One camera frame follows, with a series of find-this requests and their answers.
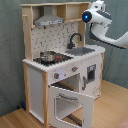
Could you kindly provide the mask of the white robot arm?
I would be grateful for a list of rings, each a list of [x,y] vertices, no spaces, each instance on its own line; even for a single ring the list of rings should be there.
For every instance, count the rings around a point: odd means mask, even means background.
[[[90,24],[89,36],[91,39],[121,49],[128,48],[128,32],[119,39],[112,39],[106,36],[112,19],[110,14],[106,11],[103,0],[93,2],[91,7],[82,13],[82,20]]]

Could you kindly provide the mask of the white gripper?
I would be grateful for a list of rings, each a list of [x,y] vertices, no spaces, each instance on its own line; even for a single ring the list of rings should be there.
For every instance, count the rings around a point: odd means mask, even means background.
[[[92,3],[91,8],[104,11],[106,9],[106,4],[104,3],[103,0],[96,0],[95,2]]]

